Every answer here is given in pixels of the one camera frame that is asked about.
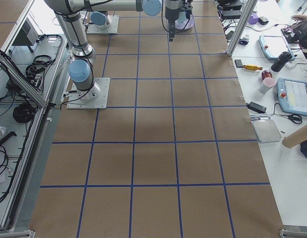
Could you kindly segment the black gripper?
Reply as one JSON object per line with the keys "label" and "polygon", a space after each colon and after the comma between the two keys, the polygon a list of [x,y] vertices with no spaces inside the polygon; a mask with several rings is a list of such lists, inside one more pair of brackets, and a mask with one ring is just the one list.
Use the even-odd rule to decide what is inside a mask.
{"label": "black gripper", "polygon": [[169,41],[173,42],[175,37],[175,21],[179,18],[179,13],[186,12],[189,19],[192,14],[192,0],[166,0],[165,18],[168,20]]}

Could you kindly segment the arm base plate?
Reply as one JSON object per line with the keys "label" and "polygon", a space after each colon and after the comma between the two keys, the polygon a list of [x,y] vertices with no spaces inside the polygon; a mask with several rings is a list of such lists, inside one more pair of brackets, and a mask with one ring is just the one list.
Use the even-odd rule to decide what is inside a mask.
{"label": "arm base plate", "polygon": [[107,15],[101,17],[91,15],[90,23],[87,28],[87,34],[90,35],[117,34],[118,23],[119,23],[118,15]]}
{"label": "arm base plate", "polygon": [[69,96],[67,109],[69,110],[87,110],[87,109],[106,109],[109,92],[110,78],[94,78],[94,86],[86,94],[86,92],[77,90],[72,83],[71,90],[76,91]]}

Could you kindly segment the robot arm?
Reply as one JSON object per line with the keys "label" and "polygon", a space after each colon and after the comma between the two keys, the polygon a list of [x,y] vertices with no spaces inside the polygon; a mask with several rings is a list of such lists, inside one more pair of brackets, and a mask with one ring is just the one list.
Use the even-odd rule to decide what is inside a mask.
{"label": "robot arm", "polygon": [[111,24],[111,18],[108,12],[94,11],[90,15],[90,20],[94,25],[101,28],[108,28]]}
{"label": "robot arm", "polygon": [[190,22],[192,2],[190,0],[47,0],[45,2],[60,17],[60,24],[70,42],[74,61],[68,74],[74,83],[76,94],[67,105],[72,109],[104,109],[107,105],[109,78],[94,76],[96,52],[88,43],[80,12],[90,12],[94,25],[105,28],[110,25],[108,11],[136,11],[149,16],[165,15],[169,41],[176,34],[176,24]]}

